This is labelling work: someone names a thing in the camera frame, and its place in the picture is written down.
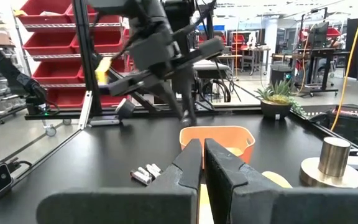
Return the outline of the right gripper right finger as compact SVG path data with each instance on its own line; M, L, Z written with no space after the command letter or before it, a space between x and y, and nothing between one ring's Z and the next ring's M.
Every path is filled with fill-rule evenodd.
M215 224L358 224L358 189L286 189L214 139L204 171Z

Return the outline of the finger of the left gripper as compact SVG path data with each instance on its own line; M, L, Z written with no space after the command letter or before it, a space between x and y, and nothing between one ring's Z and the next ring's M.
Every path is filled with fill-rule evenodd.
M165 101L171 110L176 114L179 120L183 118L183 112L177 103L174 92L168 83L159 80L156 84L153 84L150 87L150 91L160 97L163 101Z
M182 108L185 119L189 126L196 126L196 115L194 109L191 86L194 82L193 67L185 67L177 70L172 76L172 88L175 93L181 94Z

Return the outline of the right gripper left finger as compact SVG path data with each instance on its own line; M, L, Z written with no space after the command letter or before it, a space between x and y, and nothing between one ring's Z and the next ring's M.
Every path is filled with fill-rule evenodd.
M192 139L146 187L68 189L44 198L38 224L197 224L202 145Z

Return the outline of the orange plastic bin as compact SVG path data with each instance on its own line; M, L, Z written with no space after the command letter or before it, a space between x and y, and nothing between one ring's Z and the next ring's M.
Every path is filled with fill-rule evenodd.
M203 167L205 139L213 139L229 152L249 163L252 158L255 138L242 126L193 126L180 131L179 142L184 151L175 160L180 168Z

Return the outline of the grey black clamp device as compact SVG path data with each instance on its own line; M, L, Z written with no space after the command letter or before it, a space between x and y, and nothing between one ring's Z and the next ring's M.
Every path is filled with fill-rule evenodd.
M123 119L129 118L135 110L135 105L126 98L123 99L114 110L115 115L103 115L90 119L91 126L109 126L122 123Z

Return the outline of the yellow tape label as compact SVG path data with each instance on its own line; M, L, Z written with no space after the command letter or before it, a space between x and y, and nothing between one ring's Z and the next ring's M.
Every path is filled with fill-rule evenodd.
M107 72L109 71L109 68L111 66L111 59L112 57L102 58L94 71L98 84L100 85L106 85L109 82Z

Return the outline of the black trash can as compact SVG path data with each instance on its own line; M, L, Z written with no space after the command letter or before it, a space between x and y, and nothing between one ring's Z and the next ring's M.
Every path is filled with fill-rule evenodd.
M270 66L271 85L280 84L282 81L290 82L292 80L293 70L285 64L273 64Z

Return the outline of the brass cylinder on round base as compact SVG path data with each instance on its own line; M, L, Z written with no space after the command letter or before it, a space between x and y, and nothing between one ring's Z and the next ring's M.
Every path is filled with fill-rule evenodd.
M300 180L313 187L358 188L358 171L347 164L350 147L349 141L325 137L320 156L301 162Z

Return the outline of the succulent plant in black pot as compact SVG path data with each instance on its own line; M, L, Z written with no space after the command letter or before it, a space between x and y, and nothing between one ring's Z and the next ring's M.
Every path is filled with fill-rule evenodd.
M290 80L270 82L265 88L257 89L255 93L266 118L281 120L291 112L298 115L305 114L301 105L292 97Z

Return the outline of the black monitor desk stand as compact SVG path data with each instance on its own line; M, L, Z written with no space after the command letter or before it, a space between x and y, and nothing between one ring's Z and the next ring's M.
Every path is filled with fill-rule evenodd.
M315 14L324 11L323 20L311 27L305 29L304 21L308 14ZM301 84L297 84L296 88L301 97L314 97L315 93L333 92L337 96L338 89L328 87L328 75L331 68L331 62L334 58L336 49L327 44L327 34L329 30L329 22L327 21L328 8L312 9L301 16L301 25L298 31L298 48L301 52L301 68L303 77ZM323 80L318 82L318 65L320 59L325 59L323 67Z

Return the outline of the grey caster wheel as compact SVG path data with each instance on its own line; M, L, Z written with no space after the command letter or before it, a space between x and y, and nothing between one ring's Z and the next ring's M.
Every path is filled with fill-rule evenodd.
M46 120L42 120L42 123L47 136L53 137L54 135L56 135L57 130L53 124L48 124Z

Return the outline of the black sleeved jointed arm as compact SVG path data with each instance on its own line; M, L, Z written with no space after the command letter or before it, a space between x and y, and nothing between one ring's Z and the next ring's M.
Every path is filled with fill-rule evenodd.
M0 74L9 84L21 87L26 92L26 107L29 115L56 115L60 107L47 99L47 91L37 80L22 73L14 66L11 59L6 58L0 51Z

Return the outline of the black table end rail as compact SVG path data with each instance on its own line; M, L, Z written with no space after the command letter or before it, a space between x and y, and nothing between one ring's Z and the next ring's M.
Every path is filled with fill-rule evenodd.
M259 105L217 105L215 110L196 110L197 116L218 116L228 114L262 114L262 110ZM90 112L88 117L94 118L98 116L113 116L117 115L114 108L103 109L100 114ZM131 118L164 118L164 117L176 117L176 113L170 110L167 106L161 105L157 111L150 112L141 106L137 106L134 112L130 115ZM24 116L25 120L48 120L48 119L80 119L80 110L61 110L58 114L27 114Z

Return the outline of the silver diagonal bracket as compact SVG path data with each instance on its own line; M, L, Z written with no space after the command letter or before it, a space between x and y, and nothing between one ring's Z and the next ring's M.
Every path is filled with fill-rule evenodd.
M91 106L93 101L93 92L87 90L85 92L84 103L81 109L81 114L78 122L78 129L84 130L88 125L88 118L90 116Z

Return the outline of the black frame post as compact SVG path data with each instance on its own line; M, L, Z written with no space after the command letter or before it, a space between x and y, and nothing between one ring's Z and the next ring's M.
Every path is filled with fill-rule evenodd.
M93 65L93 44L90 37L90 23L85 0L72 0L76 25L76 34L80 46L80 55L83 71L85 73L85 86L93 94L90 115L102 114L99 86L96 81Z

